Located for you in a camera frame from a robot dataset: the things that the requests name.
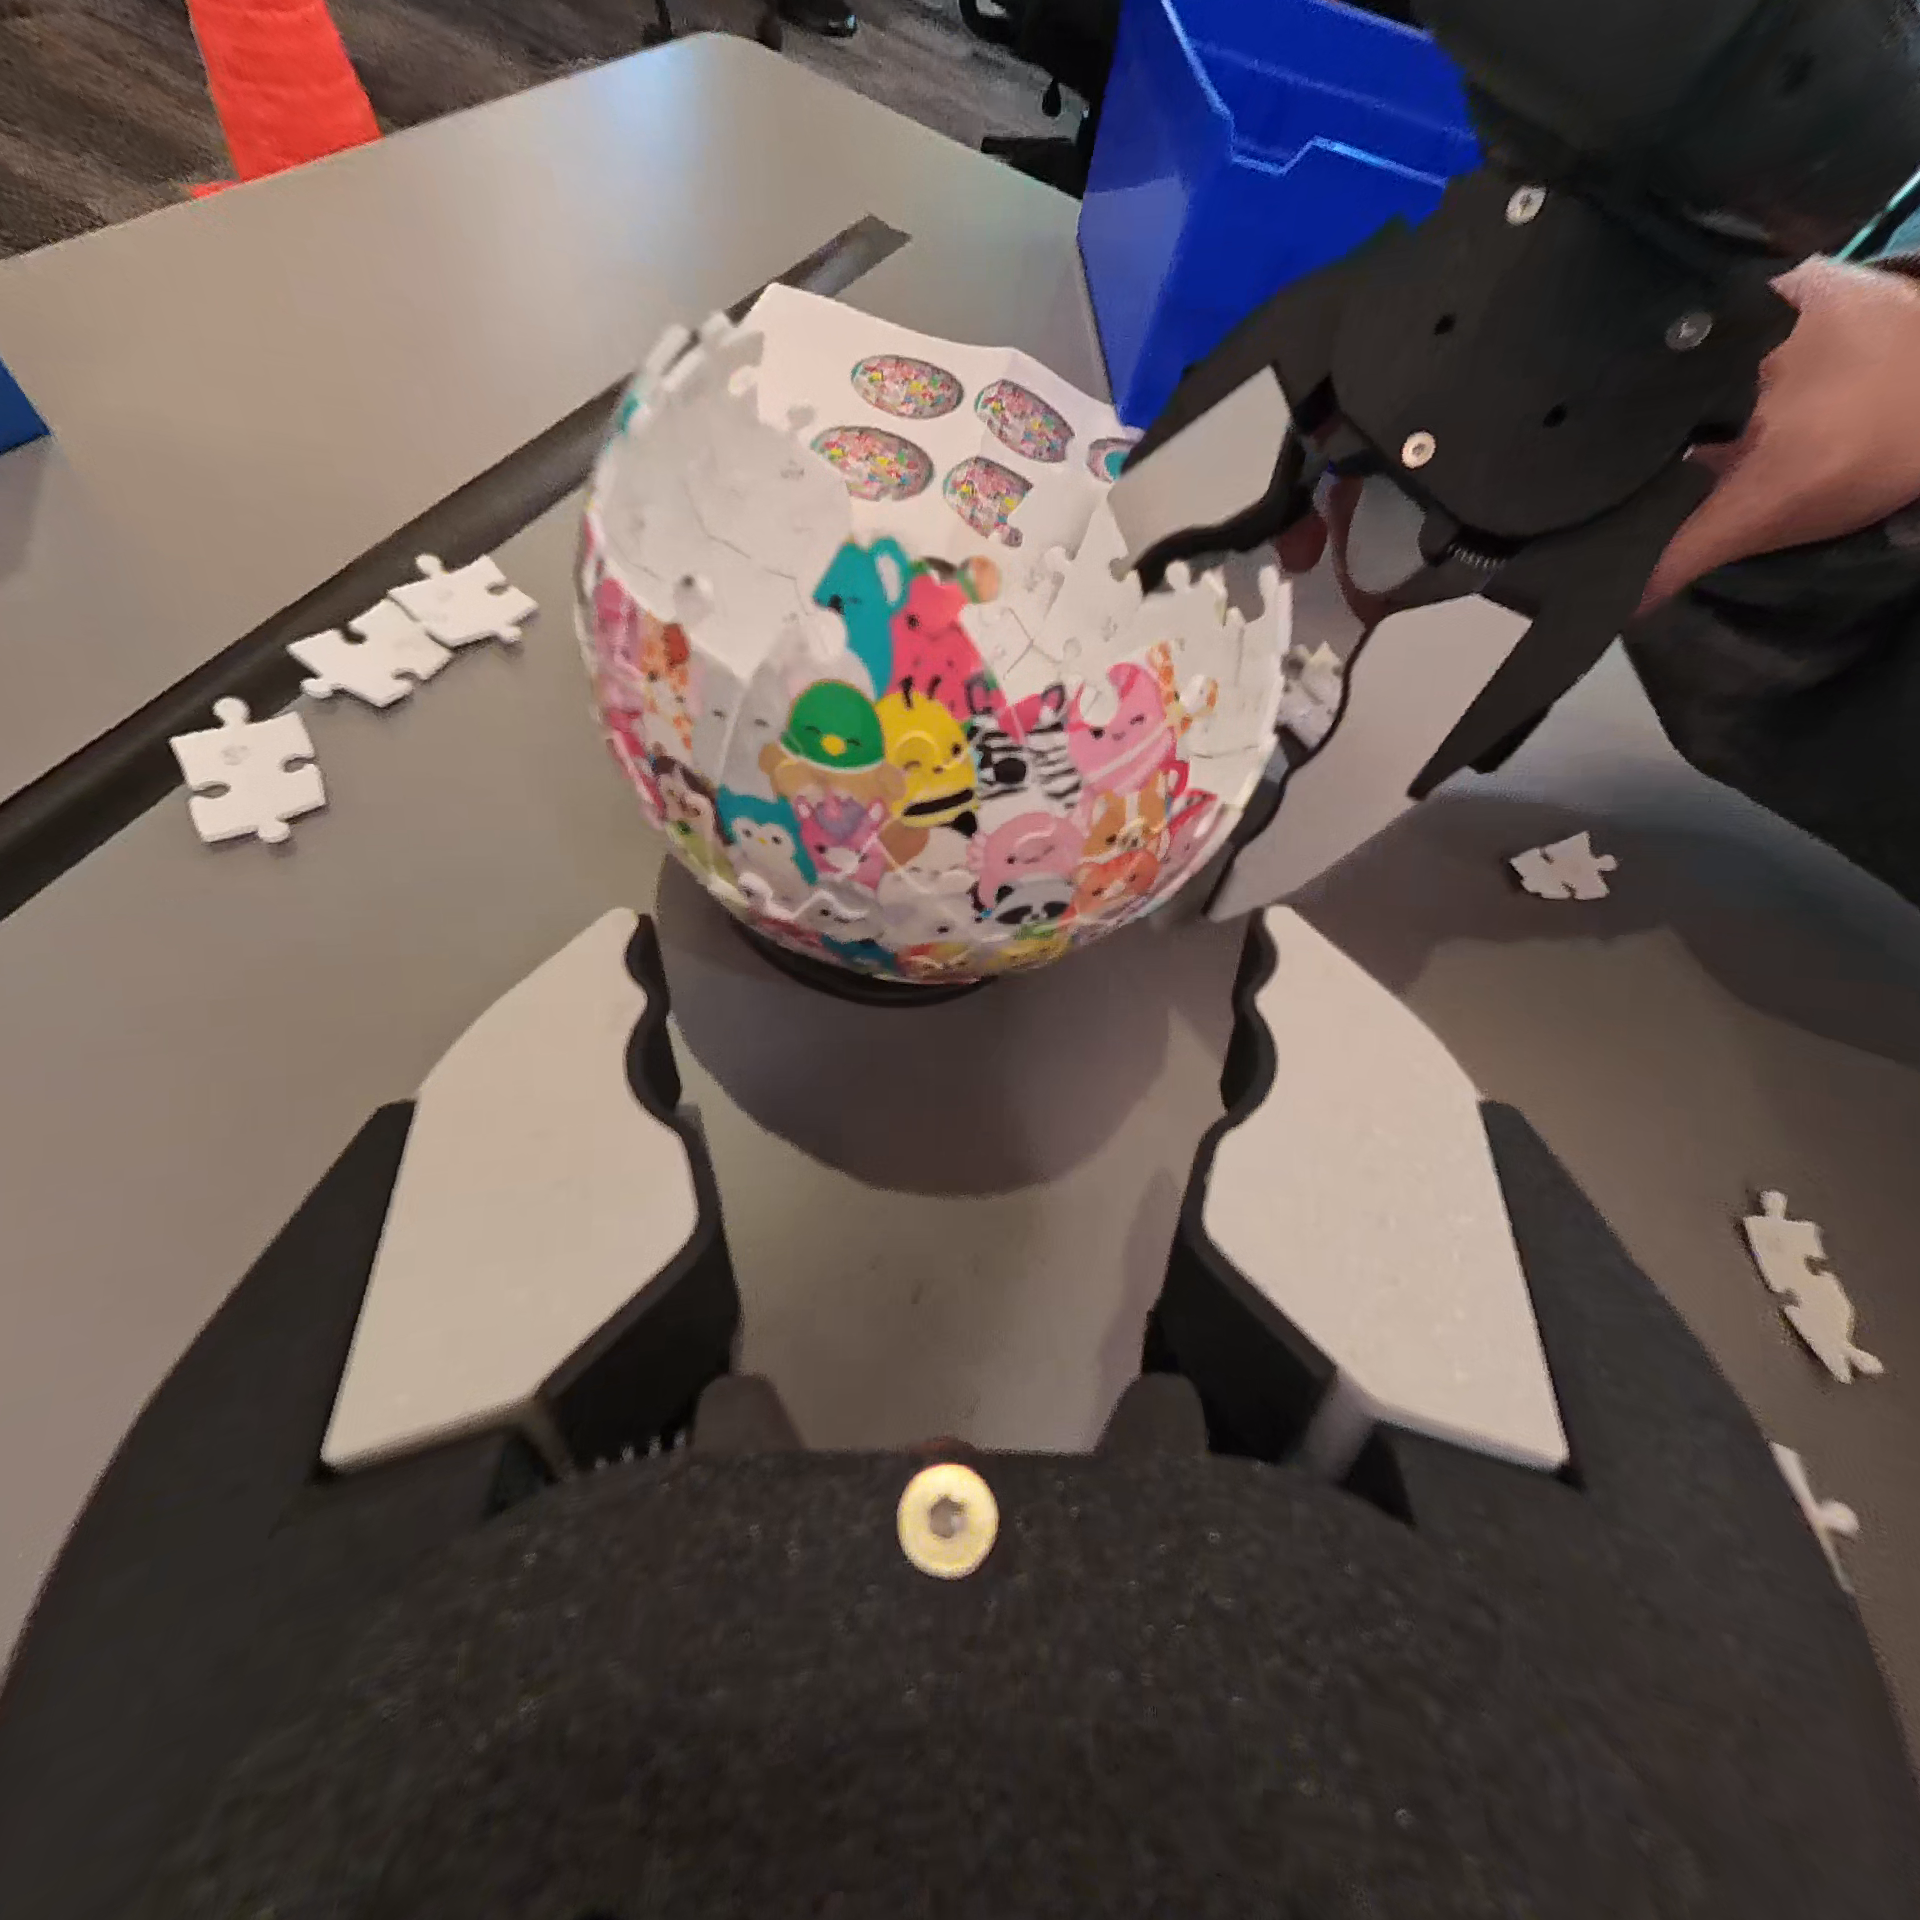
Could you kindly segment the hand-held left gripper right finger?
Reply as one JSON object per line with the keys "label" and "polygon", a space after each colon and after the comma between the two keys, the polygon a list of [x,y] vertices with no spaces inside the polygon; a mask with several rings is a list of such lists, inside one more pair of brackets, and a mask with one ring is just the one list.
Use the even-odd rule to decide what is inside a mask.
{"label": "hand-held left gripper right finger", "polygon": [[1558,1477],[1569,1440],[1472,1077],[1298,912],[1247,919],[1232,1012],[1149,1308],[1211,1450],[1342,1478],[1395,1429]]}

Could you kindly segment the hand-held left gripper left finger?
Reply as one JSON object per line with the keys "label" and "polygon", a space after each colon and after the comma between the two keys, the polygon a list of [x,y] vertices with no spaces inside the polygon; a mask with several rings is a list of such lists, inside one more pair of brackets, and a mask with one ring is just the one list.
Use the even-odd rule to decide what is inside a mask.
{"label": "hand-held left gripper left finger", "polygon": [[559,1468],[668,1445],[741,1295],[655,927],[608,912],[420,1080],[322,1466],[517,1433]]}

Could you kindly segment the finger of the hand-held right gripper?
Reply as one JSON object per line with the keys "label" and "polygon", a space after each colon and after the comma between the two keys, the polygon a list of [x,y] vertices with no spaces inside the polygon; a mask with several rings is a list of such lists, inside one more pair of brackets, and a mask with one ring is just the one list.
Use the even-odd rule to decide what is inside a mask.
{"label": "finger of the hand-held right gripper", "polygon": [[1280,545],[1309,519],[1309,445],[1276,361],[1193,367],[1115,484],[1115,576]]}
{"label": "finger of the hand-held right gripper", "polygon": [[1275,820],[1222,871],[1207,916],[1290,901],[1395,825],[1502,660],[1504,611],[1485,598],[1380,616],[1346,668],[1330,734],[1287,773]]}

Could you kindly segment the colourful puzzle ball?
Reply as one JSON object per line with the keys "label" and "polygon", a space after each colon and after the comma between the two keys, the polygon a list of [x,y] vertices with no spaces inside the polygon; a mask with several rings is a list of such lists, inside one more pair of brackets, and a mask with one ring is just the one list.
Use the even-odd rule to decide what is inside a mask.
{"label": "colourful puzzle ball", "polygon": [[779,948],[994,980],[1164,912],[1280,749],[1280,563],[1115,576],[915,559],[759,407],[749,315],[668,325],[583,493],[576,624],[604,739],[687,871]]}

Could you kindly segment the black ball stand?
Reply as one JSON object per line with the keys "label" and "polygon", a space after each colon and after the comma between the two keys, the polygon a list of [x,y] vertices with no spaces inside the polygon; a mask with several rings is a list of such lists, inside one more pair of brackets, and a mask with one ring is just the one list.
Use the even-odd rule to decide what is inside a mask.
{"label": "black ball stand", "polygon": [[729,913],[680,865],[658,871],[654,906],[664,956],[684,956],[687,966],[701,962],[755,980],[785,980],[817,998],[861,1010],[935,1010],[994,990],[988,980],[890,980],[842,966],[832,956],[779,948]]}

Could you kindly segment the puzzle instruction leaflet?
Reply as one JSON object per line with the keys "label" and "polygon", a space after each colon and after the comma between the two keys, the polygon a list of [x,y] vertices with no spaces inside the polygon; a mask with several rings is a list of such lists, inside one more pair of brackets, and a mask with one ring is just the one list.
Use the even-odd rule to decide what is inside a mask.
{"label": "puzzle instruction leaflet", "polygon": [[797,286],[766,286],[749,330],[760,416],[840,477],[855,539],[890,536],[915,559],[1075,556],[1136,439],[1110,401],[1019,348],[935,340]]}

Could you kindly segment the person's right hand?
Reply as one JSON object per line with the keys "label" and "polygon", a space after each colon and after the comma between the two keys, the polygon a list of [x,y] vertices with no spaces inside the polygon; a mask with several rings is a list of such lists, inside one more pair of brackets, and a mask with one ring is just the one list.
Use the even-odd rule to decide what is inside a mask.
{"label": "person's right hand", "polygon": [[1777,277],[1795,323],[1741,436],[1689,449],[1708,495],[1661,551],[1648,613],[1723,563],[1809,547],[1918,502],[1918,256],[1811,256]]}

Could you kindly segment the blue plastic bin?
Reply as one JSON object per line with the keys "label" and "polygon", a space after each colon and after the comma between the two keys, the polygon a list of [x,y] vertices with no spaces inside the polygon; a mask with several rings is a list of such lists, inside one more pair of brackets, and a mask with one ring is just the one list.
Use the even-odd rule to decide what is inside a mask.
{"label": "blue plastic bin", "polygon": [[1351,3],[1120,3],[1078,250],[1117,416],[1478,164],[1462,78]]}

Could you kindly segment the orange plastic object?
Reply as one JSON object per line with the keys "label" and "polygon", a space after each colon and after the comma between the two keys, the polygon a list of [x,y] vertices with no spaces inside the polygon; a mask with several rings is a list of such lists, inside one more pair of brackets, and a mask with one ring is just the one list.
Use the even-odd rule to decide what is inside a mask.
{"label": "orange plastic object", "polygon": [[205,91],[238,182],[368,146],[383,136],[325,3],[185,3]]}

